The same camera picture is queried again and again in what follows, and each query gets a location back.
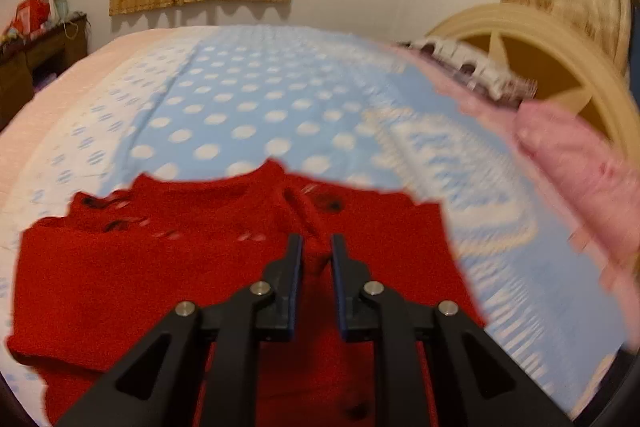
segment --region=red bag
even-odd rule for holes
[[[49,0],[24,0],[18,4],[11,26],[27,36],[40,29],[49,18],[49,13]]]

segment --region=metal screw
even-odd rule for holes
[[[368,295],[380,295],[385,290],[385,287],[382,282],[369,281],[365,283],[362,289]]]
[[[442,301],[438,304],[438,309],[443,315],[450,317],[458,313],[458,305],[453,301]]]
[[[175,312],[180,315],[180,317],[188,317],[194,311],[196,311],[196,305],[191,301],[182,301],[175,307]]]
[[[249,289],[252,294],[260,297],[262,295],[267,295],[267,293],[271,291],[271,285],[267,281],[258,281],[249,286]]]

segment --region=pink pillow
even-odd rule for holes
[[[524,102],[514,138],[608,250],[626,266],[640,249],[640,172],[582,118],[547,102]]]

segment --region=red knit garment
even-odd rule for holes
[[[47,384],[52,423],[183,300],[207,306],[260,279],[302,234],[304,280],[292,343],[262,344],[260,427],[373,425],[350,408],[373,404],[372,351],[335,326],[330,235],[405,299],[452,299],[482,319],[456,269],[435,203],[257,171],[213,182],[159,182],[141,174],[98,200],[76,194],[68,215],[24,232],[7,344]]]

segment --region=wooden dresser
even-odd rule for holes
[[[26,44],[12,46],[0,55],[0,130],[33,98],[34,77],[40,72],[62,74],[87,56],[86,15],[72,19],[78,25],[75,38],[57,26]],[[67,24],[69,36],[76,27]]]

